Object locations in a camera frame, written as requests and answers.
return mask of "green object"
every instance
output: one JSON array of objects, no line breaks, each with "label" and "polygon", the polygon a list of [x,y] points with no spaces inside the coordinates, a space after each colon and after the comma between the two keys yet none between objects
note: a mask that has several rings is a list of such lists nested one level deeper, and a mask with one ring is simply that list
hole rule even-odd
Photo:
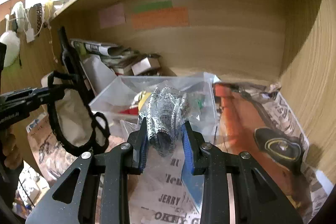
[{"label": "green object", "polygon": [[173,7],[173,3],[171,0],[151,2],[151,3],[146,3],[146,4],[135,6],[133,8],[133,13],[139,14],[139,13],[143,13],[147,11],[160,10],[160,9],[172,8],[172,7]]}]

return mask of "transparent plastic box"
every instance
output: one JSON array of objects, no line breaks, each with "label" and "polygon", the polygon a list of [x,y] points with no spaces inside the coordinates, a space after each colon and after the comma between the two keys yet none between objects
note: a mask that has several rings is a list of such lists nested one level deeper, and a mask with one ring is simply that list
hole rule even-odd
[{"label": "transparent plastic box", "polygon": [[211,82],[202,77],[119,76],[90,103],[91,110],[104,113],[109,123],[116,120],[137,123],[137,116],[118,112],[129,108],[139,92],[152,92],[158,84],[203,96],[201,114],[190,117],[189,121],[194,131],[201,132],[205,141],[214,144],[217,121],[215,100]]}]

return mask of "silver screw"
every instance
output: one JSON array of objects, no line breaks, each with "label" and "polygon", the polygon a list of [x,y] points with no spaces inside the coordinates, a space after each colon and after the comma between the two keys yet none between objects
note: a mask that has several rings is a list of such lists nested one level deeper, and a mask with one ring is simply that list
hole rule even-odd
[{"label": "silver screw", "polygon": [[91,157],[91,153],[90,152],[84,152],[83,154],[82,154],[82,159],[88,159],[88,158],[90,158]]},{"label": "silver screw", "polygon": [[246,152],[246,151],[243,151],[240,153],[240,156],[243,158],[243,159],[249,159],[251,157],[250,153],[249,152]]},{"label": "silver screw", "polygon": [[209,150],[212,147],[211,143],[202,143],[202,148],[205,150]]},{"label": "silver screw", "polygon": [[122,144],[120,145],[120,148],[121,148],[122,150],[129,149],[130,147],[131,147],[131,145],[130,145],[129,143],[122,143]]}]

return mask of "orange sticky note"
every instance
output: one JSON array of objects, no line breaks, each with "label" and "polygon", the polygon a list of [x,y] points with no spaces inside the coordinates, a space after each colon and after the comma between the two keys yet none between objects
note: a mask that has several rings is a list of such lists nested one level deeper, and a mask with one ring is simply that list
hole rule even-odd
[{"label": "orange sticky note", "polygon": [[133,14],[131,20],[134,29],[189,26],[186,7],[165,8]]}]

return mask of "finger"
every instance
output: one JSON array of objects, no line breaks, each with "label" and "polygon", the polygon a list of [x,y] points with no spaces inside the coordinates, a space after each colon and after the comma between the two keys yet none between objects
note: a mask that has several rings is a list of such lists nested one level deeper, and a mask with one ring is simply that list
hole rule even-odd
[{"label": "finger", "polygon": [[19,153],[16,159],[13,162],[11,162],[11,164],[8,166],[8,168],[11,170],[15,170],[16,168],[19,167],[21,163],[22,163],[22,157],[21,154]]},{"label": "finger", "polygon": [[13,134],[8,135],[6,141],[3,144],[2,153],[8,156],[13,150],[16,143],[15,136]]},{"label": "finger", "polygon": [[11,153],[8,155],[8,157],[5,159],[5,165],[9,168],[14,162],[15,159],[18,157],[19,155],[19,149],[17,146],[14,146],[13,150],[11,151]]}]

